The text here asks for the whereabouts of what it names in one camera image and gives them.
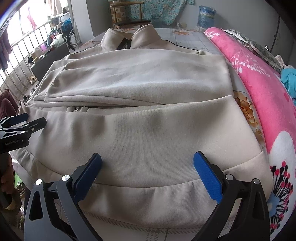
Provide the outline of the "bicycle by window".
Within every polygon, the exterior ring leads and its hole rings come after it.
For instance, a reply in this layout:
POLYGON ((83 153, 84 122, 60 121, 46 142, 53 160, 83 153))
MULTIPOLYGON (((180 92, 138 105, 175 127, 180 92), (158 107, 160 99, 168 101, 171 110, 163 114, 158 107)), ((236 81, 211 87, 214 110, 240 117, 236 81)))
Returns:
POLYGON ((70 18, 58 23, 48 34, 45 45, 49 47, 59 47, 63 43, 67 44, 68 49, 75 50, 77 43, 72 43, 75 39, 75 34, 70 18))

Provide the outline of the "wooden chair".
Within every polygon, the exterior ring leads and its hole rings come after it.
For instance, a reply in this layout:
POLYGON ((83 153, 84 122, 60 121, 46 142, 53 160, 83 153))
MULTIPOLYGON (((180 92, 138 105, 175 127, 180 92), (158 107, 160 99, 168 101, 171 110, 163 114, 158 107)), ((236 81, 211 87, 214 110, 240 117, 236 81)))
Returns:
POLYGON ((144 18, 143 1, 109 1, 112 25, 116 29, 142 27, 152 21, 144 18))

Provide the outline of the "pink floral blanket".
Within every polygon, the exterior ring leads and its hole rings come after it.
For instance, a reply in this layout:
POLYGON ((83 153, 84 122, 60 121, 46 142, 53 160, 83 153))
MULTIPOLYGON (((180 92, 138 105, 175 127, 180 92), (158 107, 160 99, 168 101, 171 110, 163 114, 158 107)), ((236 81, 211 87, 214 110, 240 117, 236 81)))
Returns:
POLYGON ((215 27, 204 32, 236 70, 259 117, 273 177, 270 239, 295 240, 295 105, 280 74, 231 33, 215 27))

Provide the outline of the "turquoise cartoon cloth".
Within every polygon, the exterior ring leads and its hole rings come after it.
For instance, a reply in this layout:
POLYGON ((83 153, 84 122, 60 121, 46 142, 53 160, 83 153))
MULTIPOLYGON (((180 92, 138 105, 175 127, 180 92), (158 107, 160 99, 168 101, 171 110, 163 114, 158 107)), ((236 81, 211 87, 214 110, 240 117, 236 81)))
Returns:
POLYGON ((296 70, 294 68, 285 68, 281 72, 281 82, 285 86, 288 94, 295 104, 296 101, 296 70))

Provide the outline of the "grey patterned pillow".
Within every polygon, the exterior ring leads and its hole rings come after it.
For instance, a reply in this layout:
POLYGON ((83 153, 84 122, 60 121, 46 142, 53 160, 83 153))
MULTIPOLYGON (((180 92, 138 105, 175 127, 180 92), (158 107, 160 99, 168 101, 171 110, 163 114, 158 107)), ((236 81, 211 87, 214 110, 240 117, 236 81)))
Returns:
POLYGON ((262 47, 262 45, 260 45, 255 40, 248 38, 243 33, 234 29, 224 30, 224 32, 229 34, 234 39, 238 40, 245 48, 247 48, 250 52, 252 52, 257 57, 261 58, 266 64, 271 66, 276 72, 281 73, 282 70, 285 68, 285 63, 282 60, 281 56, 274 57, 269 50, 262 47))

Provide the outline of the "blue water bottle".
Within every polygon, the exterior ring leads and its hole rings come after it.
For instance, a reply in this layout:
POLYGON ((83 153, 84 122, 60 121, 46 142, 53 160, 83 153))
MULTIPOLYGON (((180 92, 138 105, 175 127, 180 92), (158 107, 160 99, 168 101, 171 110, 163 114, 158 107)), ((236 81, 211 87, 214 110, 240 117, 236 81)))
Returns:
POLYGON ((210 28, 214 26, 216 10, 208 6, 199 6, 197 26, 200 28, 210 28))

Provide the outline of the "teal floral wall cloth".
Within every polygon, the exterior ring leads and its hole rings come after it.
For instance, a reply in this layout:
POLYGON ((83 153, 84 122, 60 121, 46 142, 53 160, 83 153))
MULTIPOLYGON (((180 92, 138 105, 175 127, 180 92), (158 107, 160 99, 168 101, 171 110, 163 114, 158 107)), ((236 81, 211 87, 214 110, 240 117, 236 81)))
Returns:
POLYGON ((156 21, 164 25, 171 25, 183 8, 194 0, 146 0, 141 5, 142 19, 156 21))

